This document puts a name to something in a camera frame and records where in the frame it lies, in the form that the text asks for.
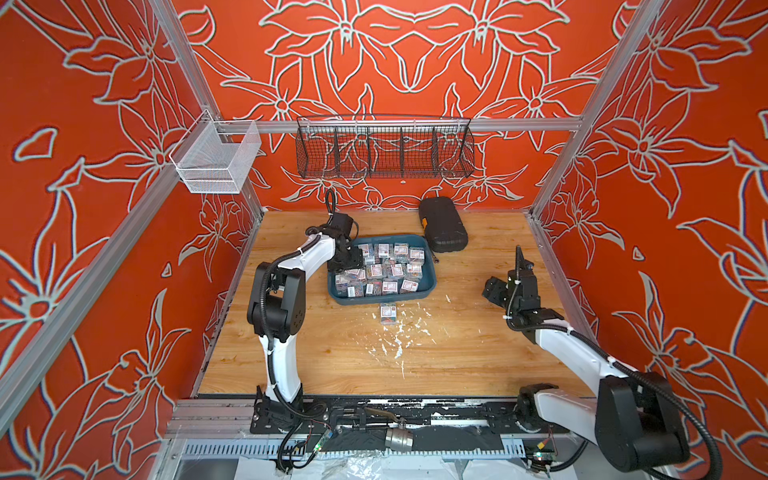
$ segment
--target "basket divider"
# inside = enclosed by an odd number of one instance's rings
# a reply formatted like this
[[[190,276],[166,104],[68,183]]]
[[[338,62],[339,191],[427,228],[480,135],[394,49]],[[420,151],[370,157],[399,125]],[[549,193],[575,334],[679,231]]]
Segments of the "basket divider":
[[[333,163],[336,165],[336,176],[341,177],[341,154],[339,153],[339,128],[333,128]]]
[[[374,171],[373,157],[371,155],[371,127],[366,127],[366,150],[368,151],[368,172]]]
[[[406,175],[406,141],[402,136],[402,127],[400,127],[400,176]]]
[[[301,169],[299,175],[301,175],[302,178],[306,178],[306,169],[310,165],[310,153],[306,151],[306,142],[304,141],[304,128],[301,126],[301,123],[298,120],[296,120],[296,123],[299,124],[299,139],[301,140],[301,147],[304,150],[303,169]]]
[[[440,155],[438,149],[437,129],[432,127],[432,171],[435,172],[435,175],[440,175],[440,165],[437,161]]]
[[[462,144],[458,147],[458,154],[456,155],[456,160],[463,164],[462,158],[464,157],[464,143],[467,141],[467,132],[469,131],[469,122],[467,122],[466,127],[464,127],[464,134],[462,135]]]

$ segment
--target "black tool case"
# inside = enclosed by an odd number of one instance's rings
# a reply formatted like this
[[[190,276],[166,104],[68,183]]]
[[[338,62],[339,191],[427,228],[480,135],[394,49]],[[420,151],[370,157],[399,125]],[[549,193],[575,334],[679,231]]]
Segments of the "black tool case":
[[[467,246],[467,230],[450,198],[434,197],[422,200],[419,204],[419,218],[424,227],[424,237],[433,252],[456,252],[464,250]]]

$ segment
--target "blue tray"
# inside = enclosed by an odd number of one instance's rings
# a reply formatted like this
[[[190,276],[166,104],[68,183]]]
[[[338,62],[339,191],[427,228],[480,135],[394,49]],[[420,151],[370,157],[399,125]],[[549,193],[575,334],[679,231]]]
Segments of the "blue tray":
[[[424,237],[420,235],[385,235],[384,237],[358,238],[352,245],[361,243],[407,243],[411,247],[424,248],[424,266],[422,267],[422,281],[419,289],[413,293],[398,293],[397,295],[358,296],[355,298],[342,298],[336,295],[335,276],[328,274],[328,294],[339,305],[365,305],[367,303],[404,302],[406,300],[420,300],[426,298],[437,286],[435,264],[432,262],[432,251]]]

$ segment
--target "box label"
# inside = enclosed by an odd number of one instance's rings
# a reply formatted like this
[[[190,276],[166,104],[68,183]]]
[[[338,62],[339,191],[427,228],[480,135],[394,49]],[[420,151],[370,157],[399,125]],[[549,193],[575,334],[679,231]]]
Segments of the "box label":
[[[406,280],[402,283],[402,289],[406,292],[415,292],[417,288],[419,288],[419,284],[411,280]]]

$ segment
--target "black wire basket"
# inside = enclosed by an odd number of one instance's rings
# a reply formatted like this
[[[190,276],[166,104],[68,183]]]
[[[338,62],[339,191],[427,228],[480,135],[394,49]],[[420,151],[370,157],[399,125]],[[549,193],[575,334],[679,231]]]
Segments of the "black wire basket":
[[[303,178],[460,178],[475,171],[469,118],[366,114],[296,121]]]

